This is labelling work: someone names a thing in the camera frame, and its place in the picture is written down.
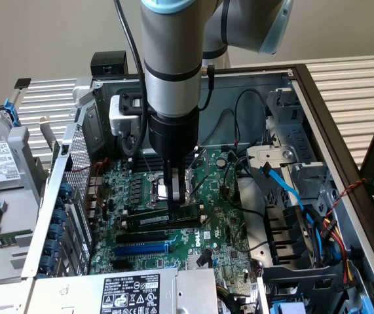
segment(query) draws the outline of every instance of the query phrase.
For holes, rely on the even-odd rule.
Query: black pcie slot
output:
[[[168,224],[154,224],[150,226],[139,226],[131,228],[131,232],[155,231],[155,230],[176,230],[176,229],[190,229],[201,228],[201,223],[197,220],[184,220],[182,222],[168,223]]]
[[[165,241],[169,237],[164,232],[147,232],[144,234],[119,234],[117,244]]]

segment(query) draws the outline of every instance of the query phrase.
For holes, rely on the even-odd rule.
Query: black connector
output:
[[[348,290],[348,289],[351,289],[351,288],[354,288],[354,287],[357,287],[357,286],[358,286],[357,279],[353,279],[353,280],[347,281],[346,283],[338,283],[338,284],[334,285],[333,288],[337,292],[342,292],[344,290]]]
[[[227,162],[233,162],[234,160],[234,154],[227,154]]]
[[[331,234],[331,231],[334,230],[334,228],[337,226],[337,221],[335,219],[332,219],[331,222],[326,226],[325,229],[323,229],[320,232],[320,237],[325,241],[329,239],[329,236]]]
[[[219,187],[219,195],[224,198],[224,197],[228,197],[229,196],[229,192],[230,192],[230,189],[228,186],[225,186],[225,185],[221,185]]]
[[[265,165],[263,166],[263,169],[262,169],[262,172],[263,174],[269,178],[270,177],[270,171],[271,171],[272,167],[270,165],[269,162],[266,162]]]
[[[241,230],[240,235],[242,236],[242,239],[248,236],[248,229],[245,224],[240,228],[240,230]]]
[[[229,146],[227,146],[227,145],[222,145],[222,146],[220,147],[220,151],[221,151],[221,152],[228,152],[228,151],[230,151],[230,148],[229,148]]]
[[[213,268],[212,252],[209,249],[205,249],[197,260],[197,265],[203,267],[208,264],[209,268]]]
[[[240,201],[240,192],[237,181],[234,183],[233,201]]]

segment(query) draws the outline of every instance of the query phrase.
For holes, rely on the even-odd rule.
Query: capacitor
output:
[[[244,283],[246,283],[249,276],[250,276],[249,271],[247,269],[244,269]]]
[[[225,169],[227,165],[226,159],[224,159],[223,157],[219,157],[215,161],[215,165],[217,166],[218,169]]]

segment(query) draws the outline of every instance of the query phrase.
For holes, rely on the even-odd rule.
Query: red cable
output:
[[[101,163],[100,162],[97,162],[95,164],[92,164],[90,166],[87,166],[87,167],[84,167],[84,168],[80,168],[80,169],[72,169],[71,172],[80,172],[80,171],[83,171],[83,170],[86,170],[86,169],[89,169],[91,167],[95,167],[97,165],[100,165]]]
[[[324,228],[326,228],[327,227],[326,222],[323,221],[323,223],[324,223]],[[339,250],[341,251],[342,260],[343,260],[343,267],[344,267],[343,283],[346,283],[348,275],[347,275],[347,268],[346,268],[346,251],[345,251],[344,243],[341,241],[339,236],[334,231],[331,232],[331,237],[338,243]]]
[[[366,179],[363,178],[363,179],[361,179],[361,180],[357,180],[357,181],[356,181],[355,183],[353,183],[353,184],[348,185],[347,188],[346,188],[345,190],[343,190],[343,191],[338,195],[337,200],[335,201],[334,204],[332,204],[332,207],[331,207],[331,209],[326,213],[326,216],[328,217],[328,216],[332,213],[333,209],[335,208],[335,206],[337,206],[337,204],[339,203],[339,200],[344,196],[344,194],[348,193],[350,190],[356,188],[357,186],[359,186],[359,185],[361,185],[361,184],[363,184],[363,183],[365,183],[365,182],[366,182]]]

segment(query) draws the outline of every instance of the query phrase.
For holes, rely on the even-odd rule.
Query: black cable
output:
[[[205,138],[205,140],[203,140],[203,142],[201,142],[200,146],[204,145],[205,142],[207,142],[214,134],[214,132],[217,130],[217,128],[219,127],[220,125],[220,122],[223,120],[223,117],[228,114],[228,113],[231,113],[232,116],[234,116],[234,113],[233,113],[233,110],[228,108],[228,109],[225,109],[221,112],[220,116],[219,116],[219,120],[217,120],[213,130],[207,135],[207,137]]]
[[[250,171],[248,170],[248,168],[244,167],[244,165],[242,164],[242,162],[244,162],[244,160],[247,160],[248,161],[248,157],[247,156],[243,156],[243,157],[240,157],[238,158],[238,160],[234,163],[234,167],[233,167],[233,170],[234,170],[234,180],[236,181],[236,169],[239,165],[242,166],[242,169],[245,170],[245,172],[250,176],[252,177]]]
[[[213,89],[214,89],[214,65],[209,64],[207,66],[207,76],[208,76],[208,94],[206,102],[203,106],[203,108],[198,108],[199,111],[204,111],[207,109],[208,104],[210,103],[210,100],[212,98]]]
[[[305,226],[307,236],[309,238],[310,244],[312,245],[312,251],[313,251],[312,266],[316,265],[316,268],[320,268],[320,254],[319,254],[318,242],[315,238],[313,229],[309,227],[309,224],[306,218],[302,217],[302,219],[303,219],[303,226]]]
[[[122,11],[122,7],[120,4],[120,0],[114,0],[115,9],[117,10],[117,14],[119,15],[120,23],[122,29],[124,30],[124,34],[126,35],[128,45],[133,54],[134,63],[136,64],[137,73],[139,75],[139,82],[140,82],[140,93],[141,93],[141,126],[140,126],[140,136],[136,141],[136,144],[132,148],[128,148],[127,146],[127,137],[123,137],[121,139],[121,146],[123,152],[127,155],[127,157],[133,157],[137,151],[139,151],[141,144],[146,136],[147,130],[147,90],[146,90],[146,82],[145,82],[145,75],[143,72],[143,67],[141,66],[141,61],[139,57],[139,52],[137,50],[136,44],[134,42],[132,32],[128,27],[128,23],[126,20],[126,16]]]
[[[238,229],[238,231],[236,231],[236,233],[234,234],[234,237],[233,237],[233,241],[232,241],[232,246],[235,250],[237,250],[238,252],[241,252],[241,253],[249,253],[249,252],[252,252],[253,250],[256,250],[258,249],[259,247],[263,246],[264,244],[267,244],[268,241],[262,241],[261,243],[257,244],[256,246],[248,249],[248,250],[242,250],[242,249],[239,249],[237,246],[236,246],[236,238],[238,237],[238,234],[240,232],[240,230],[242,229],[242,226]]]
[[[238,98],[236,99],[236,103],[234,104],[234,125],[235,125],[235,129],[234,129],[234,140],[235,140],[235,146],[237,146],[237,144],[240,142],[240,133],[239,133],[239,137],[237,137],[237,134],[236,134],[236,128],[238,128],[239,130],[239,126],[238,126],[238,119],[237,119],[237,110],[238,110],[238,104],[239,104],[239,100],[240,98],[246,93],[246,92],[253,92],[255,94],[258,95],[259,99],[261,100],[261,104],[262,104],[262,108],[263,108],[263,114],[262,114],[262,117],[263,117],[263,132],[262,132],[262,137],[261,137],[261,144],[263,142],[263,139],[264,139],[264,134],[265,134],[265,108],[267,107],[267,104],[264,100],[264,97],[262,96],[262,94],[256,90],[255,88],[246,88],[245,90],[243,90]]]
[[[229,154],[233,154],[234,157],[236,159],[238,159],[238,156],[233,152],[233,151],[229,151]],[[229,172],[229,169],[230,167],[232,166],[232,162],[229,163],[229,165],[227,166],[226,170],[225,170],[225,175],[223,176],[223,185],[226,186],[226,177],[227,177],[227,173]],[[251,214],[256,214],[258,216],[260,216],[262,219],[264,219],[264,215],[261,214],[259,211],[252,211],[251,209],[245,209],[245,208],[242,208],[240,206],[237,206],[235,205],[230,199],[229,199],[229,195],[227,194],[223,194],[223,197],[225,198],[225,200],[235,209],[238,209],[239,211],[243,211],[244,213],[251,213]]]

